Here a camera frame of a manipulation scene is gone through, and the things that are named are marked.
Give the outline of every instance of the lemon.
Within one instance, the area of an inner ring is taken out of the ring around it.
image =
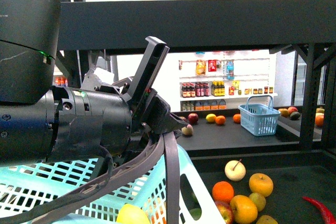
[[[206,116],[206,121],[208,123],[214,123],[216,121],[216,115],[215,114],[209,114]]]
[[[137,206],[125,204],[117,216],[117,223],[123,224],[150,224],[145,212]]]

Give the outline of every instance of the light blue plastic basket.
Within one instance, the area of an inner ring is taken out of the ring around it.
[[[277,130],[280,112],[273,109],[273,97],[270,95],[260,95],[260,97],[270,97],[268,105],[249,104],[249,97],[246,104],[240,105],[240,124],[254,136],[274,135]]]
[[[180,174],[185,174],[202,208],[196,222],[180,192],[180,223],[214,223],[223,221],[186,151],[178,149]],[[86,183],[97,159],[87,161],[34,164],[0,168],[0,216],[11,216],[51,201]],[[164,156],[142,177],[95,200],[54,223],[115,223],[121,207],[130,203],[141,207],[151,223],[165,223],[165,162]]]

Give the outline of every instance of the white wall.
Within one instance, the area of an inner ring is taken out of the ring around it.
[[[287,55],[277,53],[275,92],[278,96],[274,100],[274,106],[290,106],[293,88],[295,52]]]

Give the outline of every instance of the basket handle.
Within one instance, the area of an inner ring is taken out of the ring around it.
[[[247,101],[246,101],[246,106],[245,106],[245,109],[248,111],[248,102],[251,98],[256,98],[256,97],[270,97],[270,100],[268,102],[268,109],[273,109],[273,97],[269,94],[265,94],[265,95],[258,95],[258,96],[250,96]]]

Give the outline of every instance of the red chili pepper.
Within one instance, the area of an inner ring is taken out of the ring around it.
[[[322,214],[322,218],[325,224],[336,224],[335,217],[332,215],[331,211],[324,204],[309,197],[304,196],[302,198],[317,207],[317,209]]]

